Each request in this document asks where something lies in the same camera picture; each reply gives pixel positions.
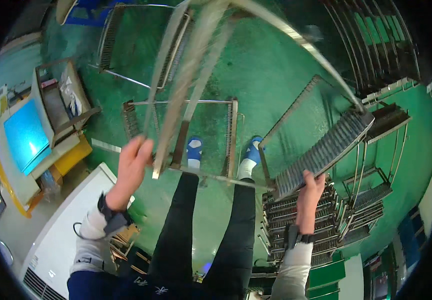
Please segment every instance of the black cable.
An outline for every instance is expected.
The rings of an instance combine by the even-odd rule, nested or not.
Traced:
[[[74,224],[73,224],[73,231],[75,232],[75,235],[77,236],[77,237],[79,237],[80,239],[82,239],[82,240],[90,240],[90,241],[100,241],[100,240],[104,240],[107,236],[104,236],[104,237],[101,237],[101,238],[86,238],[86,237],[82,237],[79,233],[77,233],[76,232],[76,228],[75,228],[75,226],[76,226],[76,224],[79,224],[79,225],[81,225],[82,223],[81,222],[75,222]]]

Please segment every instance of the green painted floor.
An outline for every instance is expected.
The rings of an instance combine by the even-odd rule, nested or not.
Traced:
[[[278,6],[271,4],[271,9],[277,12]],[[171,10],[165,8],[139,7],[127,10],[112,56],[111,67],[115,72],[150,84],[153,64],[170,13]],[[130,99],[143,101],[149,90],[108,74],[98,74],[87,66],[87,63],[96,61],[101,29],[78,25],[59,26],[54,20],[54,12],[50,13],[48,20],[42,50],[44,62],[74,57],[88,98],[102,108],[102,112],[88,122],[87,138],[123,146],[127,140],[121,117],[122,103]],[[228,96],[237,96],[239,112],[245,115],[244,129],[239,119],[238,135],[245,144],[253,135],[265,135],[315,74],[331,81],[326,71],[289,37],[261,20],[244,19],[238,23],[224,49],[203,99],[225,100]],[[170,89],[171,85],[159,93],[157,99],[167,100]],[[393,185],[394,193],[384,200],[384,217],[378,221],[371,237],[344,249],[345,258],[361,252],[365,260],[388,244],[404,215],[422,197],[432,174],[432,98],[426,94],[425,87],[418,86],[387,99],[387,103],[392,102],[408,109],[413,117]],[[160,125],[165,107],[165,104],[158,105]],[[336,90],[324,84],[319,85],[268,144],[266,157],[271,174],[276,175],[314,145],[338,120],[340,112],[348,107],[349,103]],[[137,107],[140,124],[143,123],[145,111],[145,106]],[[204,141],[202,170],[212,174],[219,174],[224,162],[225,118],[225,105],[201,104],[190,126],[190,135],[200,135]],[[150,136],[156,137],[154,129],[151,129]],[[369,148],[368,165],[377,165],[386,173],[389,172],[394,138],[393,134]],[[353,151],[330,171],[336,180],[338,192],[344,196],[341,181],[354,173],[355,155]],[[87,158],[87,164],[94,168],[101,162],[117,173],[117,154],[94,148]],[[166,171],[159,180],[153,180],[151,172],[147,171],[147,178],[135,193],[136,200],[130,213],[142,228],[136,243],[150,253],[157,242],[179,176],[178,173]],[[254,169],[253,178],[263,183],[260,166]],[[207,184],[206,188],[198,191],[194,214],[195,271],[212,261],[231,210],[233,186],[210,179]],[[263,192],[256,191],[255,236],[262,220]],[[256,238],[254,259],[257,258],[265,259],[266,253]]]

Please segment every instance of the right hand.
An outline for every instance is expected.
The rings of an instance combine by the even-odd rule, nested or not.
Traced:
[[[314,179],[314,174],[308,170],[303,172],[306,186],[301,189],[297,198],[296,209],[299,212],[315,213],[319,199],[324,191],[326,175],[323,173]]]
[[[151,162],[153,141],[138,135],[123,147],[118,163],[118,179],[106,194],[106,204],[113,211],[126,209],[131,195],[139,188],[145,176],[145,165]]]

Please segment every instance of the left hand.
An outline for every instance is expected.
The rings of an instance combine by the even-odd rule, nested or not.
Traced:
[[[118,179],[106,194],[106,204],[112,211],[124,211],[131,195],[145,176],[145,165],[151,161],[153,141],[138,135],[123,147],[118,163]]]

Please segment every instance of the vent grille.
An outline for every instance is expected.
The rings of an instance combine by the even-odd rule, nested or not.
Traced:
[[[66,300],[65,297],[49,287],[29,268],[26,270],[23,283],[43,300]]]

